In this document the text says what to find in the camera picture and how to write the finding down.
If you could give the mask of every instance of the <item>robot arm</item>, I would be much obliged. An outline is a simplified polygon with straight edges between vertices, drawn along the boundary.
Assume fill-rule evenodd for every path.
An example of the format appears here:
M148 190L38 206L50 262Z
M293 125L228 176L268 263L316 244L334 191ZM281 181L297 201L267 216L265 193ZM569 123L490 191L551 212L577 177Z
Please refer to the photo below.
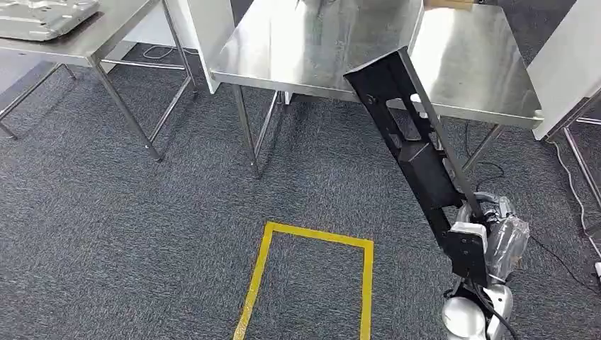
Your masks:
M498 266L499 261L487 263L487 253L489 259L495 254L519 253L515 240L523 240L523 237L504 239L502 236L516 230L519 236L524 225L514 220L516 217L506 198L471 191L406 47L354 69L344 77L373 118L420 204L438 245L451 259L453 273L461 278L443 308L449 339L501 339L513 306L511 291L504 284L507 268L511 269L511 266ZM415 109L411 100L415 94L419 95L428 118L420 117ZM387 101L397 98L403 101L418 138L404 136L389 111ZM434 147L430 138L433 132L444 151ZM456 189L445 163L454 172L462 193ZM483 202L498 205L500 212L485 215L481 208ZM447 207L459 209L457 221L452 226L443 210Z

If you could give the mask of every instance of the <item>stainless steel table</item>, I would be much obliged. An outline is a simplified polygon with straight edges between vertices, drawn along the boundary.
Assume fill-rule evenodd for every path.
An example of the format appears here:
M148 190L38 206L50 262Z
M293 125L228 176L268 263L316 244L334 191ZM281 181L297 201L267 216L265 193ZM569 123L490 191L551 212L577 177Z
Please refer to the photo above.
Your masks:
M440 115L495 123L469 170L503 125L533 128L541 106L502 9L424 8L422 0L254 0L211 71L233 84L251 165L283 92L358 101L342 77L408 46ZM253 142L240 86L276 91ZM412 98L423 112L419 97ZM403 109L400 101L391 108Z
M113 48L115 48L115 46L159 3L162 3L164 7L167 23L169 24L169 29L171 30L176 44L176 49L179 51L183 64L170 65L105 59ZM60 67L64 66L72 78L74 78L74 75L66 64L91 67L102 84L106 87L106 90L113 100L117 103L119 109L127 118L131 130L146 146L151 157L158 162L160 162L162 158L155 150L152 142L155 140L163 124L171 114L185 88L192 83L194 91L196 92L196 81L194 80L184 49L182 48L174 29L172 17L169 15L169 7L165 0L100 0L99 12L80 26L76 27L72 32L48 42L32 42L0 38L0 50L10 50L20 54L37 55L43 60L56 62L56 65L43 76L38 83L24 91L5 109L0 111L0 121L2 121L2 119L4 119L19 103L27 98L31 92L38 88L39 85ZM107 74L101 67L102 62L186 71L186 79L177 91L173 101L169 104L169 107L163 113L150 137L147 137L144 133L130 112L128 106L123 102L123 99L115 90ZM3 130L9 137L16 138L16 136L1 123L0 130Z

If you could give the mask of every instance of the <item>wire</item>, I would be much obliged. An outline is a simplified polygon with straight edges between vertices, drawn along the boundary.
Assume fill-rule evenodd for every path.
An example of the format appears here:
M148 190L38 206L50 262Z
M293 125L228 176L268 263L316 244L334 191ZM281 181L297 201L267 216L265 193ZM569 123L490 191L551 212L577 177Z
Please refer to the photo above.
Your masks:
M468 157L471 157L471 153L470 153L469 148L468 148L468 129L469 129L469 122L467 122L466 126L465 126L464 147L465 147L465 150L466 150L466 153L467 153ZM568 181L570 183L570 189L572 190L572 194L574 195L574 197L578 201L578 204L580 205L580 223L582 225L582 228L586 232L586 224L584 222L585 208L584 208L584 204L583 204L582 200L578 197L578 194L576 194L576 190L574 189L574 183L573 183L573 179L572 179L572 173L568 170L568 167L566 166L566 164L563 162L563 160L561 158L559 145L556 142L548 142L548 143L555 145L555 149L557 151L557 159L559 160L559 163L561 164L561 166L563 167L563 169L566 171L566 173L568 173ZM488 162L488 161L482 161L482 162L479 162L479 163L481 163L481 164L488 164L488 165L496 167L497 169L499 169L501 171L501 175L490 177L490 178L486 178L486 179L480 181L478 183L478 185L476 185L476 191L480 191L480 186L483 183L486 183L486 182L489 182L489 181L494 181L495 179L499 179L499 178L504 178L505 177L505 170L501 166L499 166L499 165L497 165L495 163ZM584 288L586 288L586 289L594 292L595 294L601 294L596 289L594 289L594 288L590 287L589 285L585 284L584 282L578 280L578 278L576 278L576 276L574 275L574 273L572 272L572 270L570 270L570 268L568 267L568 265L566 265L566 263L559 256L557 256L557 254L553 253L552 250L550 250L545 244L543 244L542 242L540 242L536 237L534 237L532 235L530 235L530 238L532 239L532 241L534 241L535 243L537 243L542 249L544 249L550 255L552 255L555 259L557 259L559 261L559 263L561 263L561 265L566 269L566 271L568 272L568 274L570 274L570 276L572 277L572 279L574 279L574 281L576 281L578 284L580 284Z
M468 148L468 136L469 136L469 131L468 131L468 130L469 130L469 123L470 123L470 122L469 122L469 120L468 120L468 121L466 122L466 125L465 125L465 131L464 131L464 149L465 149L465 151L466 151L466 154L468 155L468 158L469 158L469 157L471 157L471 155L472 155L472 153L469 151L469 148ZM497 179L503 179L503 178L505 178L505 170L504 170L504 169L503 169L501 166L499 166L498 164L491 163L491 162L489 162L489 161L482 161L482 162L481 162L481 161L479 161L478 163L479 163L479 164L485 164L485 165L490 165L490 166L493 166L493 167L495 167L495 168L499 169L499 171L500 171L500 174L499 174L499 175L496 175L496 176L491 176L491 177L488 177L488 178L485 178L485 179L483 179L483 180L479 181L479 182L476 184L476 192L480 191L480 187L481 187L481 186L482 186L484 183L488 183L488 182L491 182L491 181L494 181L494 180L497 180Z
M566 166L565 163L563 163L563 160L561 159L561 154L559 153L559 145L556 142L547 142L547 143L555 145L555 149L557 150L557 159L559 159L559 164L561 164L561 166L563 167L563 170L566 170L566 172L568 173L568 181L570 182L570 189L572 190L572 194L574 195L574 198L576 198L576 200L578 201L578 204L580 205L580 223L582 225L582 228L586 232L586 225L584 223L584 204L582 203L582 201L578 197L578 194L576 194L576 190L574 189L574 183L572 182L572 173L570 172L570 170L568 170L568 167Z
M151 51L153 51L153 50L155 50L155 49L157 49L157 48L165 48L165 49L167 49L167 51L166 51L165 53L163 53L162 55L149 55L149 53L150 53ZM153 46L150 46L149 48L147 48L147 49L144 51L144 53L142 53L142 55L143 55L145 58L148 58L148 59L152 59L152 60L160 60L160 59L163 59L163 58L165 58L166 56L170 55L170 54L171 54L171 52L173 52L175 49L176 49L176 48L175 48L175 47L172 47L172 46L153 45ZM185 48L184 48L184 52L185 52L185 53L188 53L189 55L198 55L198 53L197 53L197 52L191 52L191 51L189 51L189 50L187 50L187 49L185 49Z
M486 307L486 309L489 312L493 313L493 315L496 316L497 319L499 319L499 321L503 324L503 326L505 326L507 328L507 330L509 331L509 333L511 333L511 336L513 336L514 340L519 340L519 337L517 336L515 329L513 329L513 327L511 327L511 325L509 324L509 322L501 314L499 314L493 308L493 306L491 306L490 303L482 296L480 287L478 287L478 285L476 285L473 281L472 281L472 287L473 287L474 291L476 292L476 296L478 296L478 299L480 300L480 302L482 302L484 307Z
M586 283L578 280L578 278L576 278L576 276L574 275L574 273L572 273L572 271L570 270L570 268L568 267L568 265L565 262L563 262L563 260L561 259L561 257L559 257L555 253L553 253L552 250L550 250L544 243L540 242L536 237L534 237L532 235L530 235L530 239L532 239L532 241L534 241L534 243L538 244L539 247L541 247L546 252L548 252L550 255L552 255L555 259L557 259L557 261L559 261L559 263L566 269L566 271L568 272L568 274L570 274L570 276L574 279L574 281L576 281L579 285L581 285L584 288L590 290L594 294L601 295L601 293L599 291L597 291L596 289L594 289L591 286L587 285Z

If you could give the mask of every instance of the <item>yellow floor marking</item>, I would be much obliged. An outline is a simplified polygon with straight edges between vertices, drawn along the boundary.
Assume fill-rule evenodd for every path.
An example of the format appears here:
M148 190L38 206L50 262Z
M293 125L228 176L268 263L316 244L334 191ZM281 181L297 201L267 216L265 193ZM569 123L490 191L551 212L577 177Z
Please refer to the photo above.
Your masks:
M361 288L361 331L360 339L369 340L371 336L371 283L373 271L373 241L368 239L357 239L344 235L332 234L330 232L321 232L319 230L294 227L292 225L281 225L275 222L267 222L265 225L265 233L261 241L259 256L257 263L254 265L254 272L250 280L250 287L246 295L245 304L242 307L242 316L234 332L234 340L243 340L246 329L252 314L254 302L259 294L259 286L263 277L263 270L269 254L269 246L271 245L271 236L274 232L283 232L311 239L321 239L323 241L336 242L346 244L353 247L364 249L363 257L363 285Z

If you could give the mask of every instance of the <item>white wall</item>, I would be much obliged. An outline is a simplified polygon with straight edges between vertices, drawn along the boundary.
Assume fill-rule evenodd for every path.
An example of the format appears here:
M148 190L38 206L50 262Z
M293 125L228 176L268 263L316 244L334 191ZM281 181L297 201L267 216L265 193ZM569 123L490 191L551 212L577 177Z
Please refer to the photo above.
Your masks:
M0 51L0 94L13 86L19 79L33 69L40 60L32 55L17 55Z
M601 86L600 15L600 0L577 0L528 66L545 118L533 130L538 140Z

